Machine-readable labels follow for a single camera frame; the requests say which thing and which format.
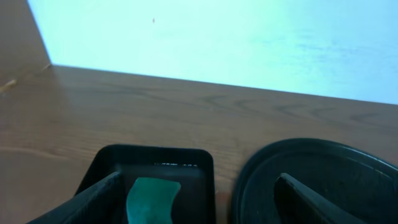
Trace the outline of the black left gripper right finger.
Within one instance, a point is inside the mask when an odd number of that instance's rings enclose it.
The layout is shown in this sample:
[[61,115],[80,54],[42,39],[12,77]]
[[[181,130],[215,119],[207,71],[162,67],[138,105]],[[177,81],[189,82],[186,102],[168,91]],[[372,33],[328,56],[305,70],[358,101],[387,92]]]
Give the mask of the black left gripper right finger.
[[363,223],[286,173],[274,184],[274,203],[282,223]]

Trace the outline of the green yellow sponge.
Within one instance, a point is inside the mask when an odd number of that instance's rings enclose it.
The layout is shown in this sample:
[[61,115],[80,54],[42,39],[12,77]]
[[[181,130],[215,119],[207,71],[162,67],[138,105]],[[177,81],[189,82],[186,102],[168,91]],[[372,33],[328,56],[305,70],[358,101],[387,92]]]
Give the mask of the green yellow sponge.
[[150,177],[137,178],[128,192],[128,224],[172,224],[172,206],[179,182]]

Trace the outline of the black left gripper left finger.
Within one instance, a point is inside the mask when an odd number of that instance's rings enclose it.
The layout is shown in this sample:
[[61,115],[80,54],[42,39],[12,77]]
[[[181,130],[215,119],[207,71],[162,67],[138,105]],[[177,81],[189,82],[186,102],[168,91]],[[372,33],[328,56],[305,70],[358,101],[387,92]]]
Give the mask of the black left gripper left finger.
[[113,172],[29,224],[91,224],[124,222],[124,183]]

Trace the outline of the black round tray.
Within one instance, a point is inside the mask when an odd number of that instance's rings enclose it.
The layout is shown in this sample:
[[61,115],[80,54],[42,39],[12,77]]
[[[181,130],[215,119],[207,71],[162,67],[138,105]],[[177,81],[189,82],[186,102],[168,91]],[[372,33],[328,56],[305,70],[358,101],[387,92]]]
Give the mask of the black round tray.
[[321,139],[263,147],[243,167],[231,199],[232,223],[280,223],[274,184],[286,173],[366,223],[397,223],[397,166]]

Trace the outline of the black rectangular tray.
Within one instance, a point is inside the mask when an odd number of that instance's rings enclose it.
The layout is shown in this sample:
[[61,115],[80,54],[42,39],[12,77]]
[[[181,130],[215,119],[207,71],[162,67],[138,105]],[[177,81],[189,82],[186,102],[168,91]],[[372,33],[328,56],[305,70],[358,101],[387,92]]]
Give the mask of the black rectangular tray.
[[139,177],[180,184],[172,206],[174,223],[215,223],[215,180],[211,154],[202,149],[112,144],[93,159],[77,192],[81,193],[113,172],[121,175],[121,196],[115,214],[127,223],[126,198]]

